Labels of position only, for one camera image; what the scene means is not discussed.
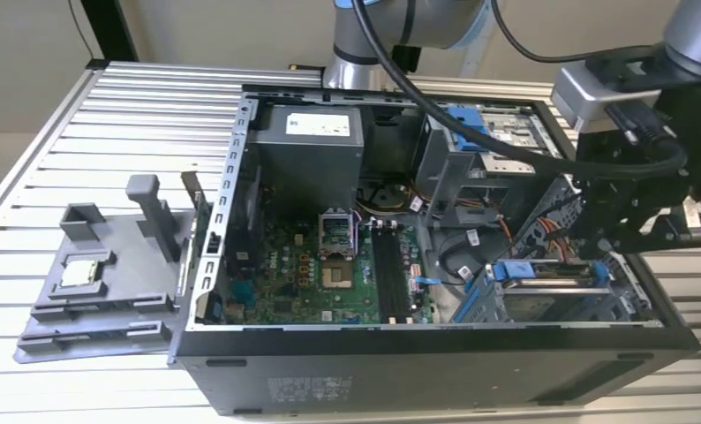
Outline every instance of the green circuit board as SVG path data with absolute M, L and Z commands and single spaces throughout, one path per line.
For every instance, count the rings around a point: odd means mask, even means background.
M 319 226 L 300 223 L 268 225 L 260 247 L 258 276 L 247 284 L 254 289 L 252 300 L 230 305 L 228 322 L 256 324 L 379 324 L 379 292 L 373 275 L 373 245 L 371 227 L 359 230 L 357 256 L 352 261 L 323 261 L 319 256 Z M 421 265 L 416 234 L 400 232 L 404 246 L 405 277 L 411 264 Z M 413 315 L 416 322 L 432 321 L 431 301 Z

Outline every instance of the expansion slot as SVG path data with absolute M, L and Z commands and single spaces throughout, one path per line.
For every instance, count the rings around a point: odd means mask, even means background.
M 397 233 L 393 229 L 375 229 L 372 242 L 381 322 L 405 323 L 412 317 L 411 296 Z

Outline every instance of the power supply label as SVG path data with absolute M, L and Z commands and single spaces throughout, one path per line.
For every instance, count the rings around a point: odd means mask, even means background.
M 319 113 L 291 113 L 288 129 L 291 135 L 323 135 L 351 137 L 351 117 Z

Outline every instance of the side panel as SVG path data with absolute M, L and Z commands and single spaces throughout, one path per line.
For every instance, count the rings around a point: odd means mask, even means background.
M 219 414 L 242 415 L 585 404 L 681 356 L 609 350 L 179 360 Z

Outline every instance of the black cable tube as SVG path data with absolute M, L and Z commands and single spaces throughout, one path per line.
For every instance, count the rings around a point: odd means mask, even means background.
M 543 171 L 575 174 L 581 178 L 607 179 L 643 179 L 671 175 L 683 168 L 687 163 L 687 154 L 683 148 L 676 154 L 659 163 L 643 165 L 620 165 L 611 163 L 589 163 L 568 161 L 555 157 L 540 155 L 531 150 L 517 148 L 493 137 L 467 127 L 449 113 L 447 113 L 427 97 L 423 91 L 412 84 L 400 67 L 393 63 L 389 53 L 383 46 L 381 40 L 373 29 L 369 14 L 363 0 L 352 0 L 356 16 L 360 21 L 361 30 L 368 38 L 373 52 L 380 59 L 381 65 L 397 83 L 401 91 L 412 98 L 415 103 L 447 128 L 459 133 L 465 139 L 492 150 L 497 155 L 507 156 L 515 161 L 531 164 Z

